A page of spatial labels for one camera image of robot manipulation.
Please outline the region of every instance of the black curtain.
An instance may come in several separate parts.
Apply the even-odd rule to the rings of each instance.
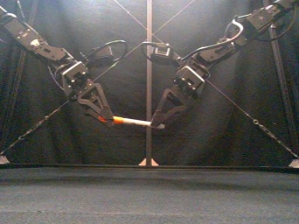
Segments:
[[[28,17],[33,0],[20,2]],[[16,1],[3,0],[0,5],[19,13]],[[259,0],[155,0],[155,37],[171,43],[178,54],[184,56],[194,49],[218,42],[235,15],[246,15],[260,7],[263,3]],[[116,39],[126,40],[132,52],[108,71],[107,67],[92,69],[91,78],[104,88],[115,116],[140,120],[146,119],[146,57],[140,48],[135,48],[146,41],[146,28],[142,26],[146,26],[146,11],[146,0],[40,0],[33,24],[48,43],[65,48],[77,60],[81,60],[80,53],[88,54],[93,47]],[[298,23],[280,40],[284,59],[296,65],[286,71],[294,80],[292,94],[298,99],[298,38],[290,37],[298,37]],[[1,39],[11,44],[1,43],[0,60],[1,121],[5,123],[7,99],[15,80],[12,71],[19,59],[15,51],[20,50],[3,32]],[[47,65],[45,59],[27,53],[3,148],[68,100],[53,82]],[[239,109],[244,109],[290,145],[271,45],[251,42],[210,72],[210,82],[238,107],[206,83],[198,104],[179,120],[167,123],[166,129],[154,129],[154,160],[159,165],[288,165],[291,155]],[[174,75],[172,67],[154,66],[154,111],[164,89],[172,86]],[[146,158],[146,128],[108,128],[84,115],[76,102],[69,102],[5,155],[12,162],[138,165]]]

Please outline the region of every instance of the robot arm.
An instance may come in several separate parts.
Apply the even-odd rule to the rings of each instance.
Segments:
[[[107,98],[101,86],[93,83],[88,78],[88,66],[95,60],[99,64],[105,65],[113,63],[109,46],[112,44],[126,44],[126,41],[109,42],[93,51],[85,58],[87,63],[76,61],[65,49],[48,45],[45,39],[37,31],[25,23],[19,21],[16,15],[8,13],[0,6],[0,26],[5,29],[9,35],[15,38],[19,44],[33,53],[41,55],[51,61],[51,65],[57,69],[63,78],[63,89],[69,99],[77,100],[84,107],[87,114],[96,119],[105,119],[107,126],[112,125],[113,115],[108,106]]]
[[[252,39],[264,33],[271,24],[298,7],[298,0],[278,0],[272,5],[251,14],[235,17],[227,29],[226,37],[215,45],[204,46],[186,57],[175,57],[168,44],[146,43],[154,52],[147,58],[152,62],[178,67],[174,86],[163,92],[163,97],[154,113],[152,126],[176,117],[195,102],[202,92],[210,69],[228,58]]]

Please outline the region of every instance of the black cable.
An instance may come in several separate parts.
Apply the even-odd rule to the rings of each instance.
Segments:
[[[144,56],[152,61],[151,57],[148,57],[148,55],[146,53],[144,46],[155,46],[155,47],[158,47],[158,44],[155,42],[143,42],[143,44],[140,45],[142,52],[143,52]]]
[[[23,22],[25,22],[25,21],[24,21],[24,10],[23,10],[21,3],[20,3],[19,0],[16,1],[16,3],[17,3],[17,8],[19,8],[19,11],[20,11],[20,14],[21,14],[21,20],[23,20]]]
[[[184,57],[182,58],[182,60],[187,60],[195,53],[199,53],[199,52],[202,52],[202,51],[206,51],[206,50],[210,50],[210,49],[214,49],[214,48],[219,48],[219,47],[222,47],[222,46],[230,44],[232,41],[235,41],[235,40],[239,38],[242,32],[244,31],[244,27],[243,27],[242,23],[239,23],[239,22],[236,21],[235,18],[234,18],[234,20],[232,20],[231,23],[232,23],[234,25],[236,25],[238,28],[239,28],[239,32],[238,32],[238,34],[236,34],[232,38],[228,38],[224,42],[218,43],[216,45],[208,45],[208,46],[204,46],[204,47],[196,49],[196,50],[192,51],[187,56],[184,56]]]
[[[126,46],[126,49],[124,49],[124,52],[123,52],[122,56],[119,58],[113,59],[113,63],[119,62],[127,56],[127,42],[124,40],[115,40],[115,41],[107,42],[103,46],[100,46],[97,48],[93,48],[93,52],[89,56],[85,57],[85,60],[92,58],[96,55],[96,53],[100,50],[103,50],[105,47],[112,46],[112,45],[117,45],[117,44],[122,44],[122,45]]]

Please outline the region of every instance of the gray fabric surface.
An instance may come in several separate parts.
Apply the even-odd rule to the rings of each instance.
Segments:
[[[0,170],[1,223],[298,223],[299,176],[262,171]]]

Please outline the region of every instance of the vertical rod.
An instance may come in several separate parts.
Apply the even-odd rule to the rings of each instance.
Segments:
[[[147,41],[152,42],[154,3],[147,0]],[[152,62],[147,60],[147,91],[146,91],[146,120],[152,120]],[[146,127],[146,166],[152,166],[152,129]]]
[[[263,0],[264,7],[270,5],[268,0]],[[275,28],[268,28],[268,35],[270,38],[276,38],[276,30]],[[278,79],[280,84],[280,90],[282,90],[282,96],[283,96],[283,102],[284,102],[284,114],[286,114],[286,121],[287,121],[287,128],[288,128],[288,134],[291,138],[291,144],[294,151],[299,151],[299,143],[298,143],[298,135],[295,130],[295,115],[292,111],[292,103],[291,103],[291,97],[290,97],[290,90],[286,80],[286,71],[284,71],[284,65],[282,60],[282,54],[279,49],[278,40],[274,40],[271,42],[272,45],[272,51],[274,51],[274,57],[275,57],[275,67],[278,72]]]

